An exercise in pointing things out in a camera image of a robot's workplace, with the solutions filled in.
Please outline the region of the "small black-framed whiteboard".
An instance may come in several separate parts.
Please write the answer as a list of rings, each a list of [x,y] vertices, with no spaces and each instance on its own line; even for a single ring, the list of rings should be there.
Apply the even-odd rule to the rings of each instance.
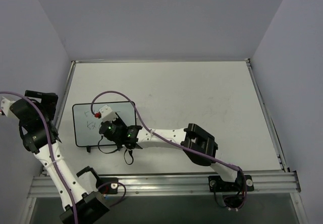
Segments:
[[[137,124],[136,113],[130,102],[115,101],[95,103],[93,105],[93,110],[97,112],[104,105],[109,106],[113,111],[115,111],[127,126]],[[98,146],[100,149],[103,149],[104,147],[111,148],[112,150],[116,149],[114,142],[106,139],[101,140],[101,135],[99,134],[101,120],[95,118],[91,113],[90,103],[73,105],[72,113],[76,146],[85,148],[88,153]]]

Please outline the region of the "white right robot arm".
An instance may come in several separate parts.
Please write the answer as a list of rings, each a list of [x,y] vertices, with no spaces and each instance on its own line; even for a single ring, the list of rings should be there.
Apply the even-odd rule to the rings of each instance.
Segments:
[[[197,124],[173,130],[149,129],[144,125],[127,126],[112,110],[105,113],[101,109],[94,116],[101,120],[99,134],[116,143],[119,149],[124,147],[129,153],[149,147],[181,149],[194,164],[211,167],[228,189],[236,190],[242,185],[240,169],[216,159],[219,147],[215,137]]]

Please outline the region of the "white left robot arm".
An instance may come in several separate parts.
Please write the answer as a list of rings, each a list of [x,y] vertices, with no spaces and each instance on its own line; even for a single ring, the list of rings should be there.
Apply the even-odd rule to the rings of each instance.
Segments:
[[[38,105],[26,96],[19,96],[9,111],[19,119],[19,126],[26,131],[23,143],[47,170],[60,195],[64,212],[62,223],[94,223],[110,208],[99,192],[102,181],[88,176],[82,187],[66,164],[60,151],[60,139],[51,120]]]

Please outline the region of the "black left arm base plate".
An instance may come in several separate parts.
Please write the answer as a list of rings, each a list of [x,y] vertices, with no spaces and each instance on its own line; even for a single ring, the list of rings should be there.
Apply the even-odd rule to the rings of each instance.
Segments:
[[[115,195],[118,193],[118,181],[116,177],[101,178],[96,183],[96,188],[101,194]]]

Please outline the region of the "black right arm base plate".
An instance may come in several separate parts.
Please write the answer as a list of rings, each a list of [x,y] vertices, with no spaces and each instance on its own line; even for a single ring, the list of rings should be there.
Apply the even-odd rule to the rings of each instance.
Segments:
[[[254,191],[254,184],[250,175],[245,175],[244,177],[239,175],[234,182],[224,181],[218,175],[208,176],[209,190],[216,193],[244,191],[244,181],[246,181],[247,191]]]

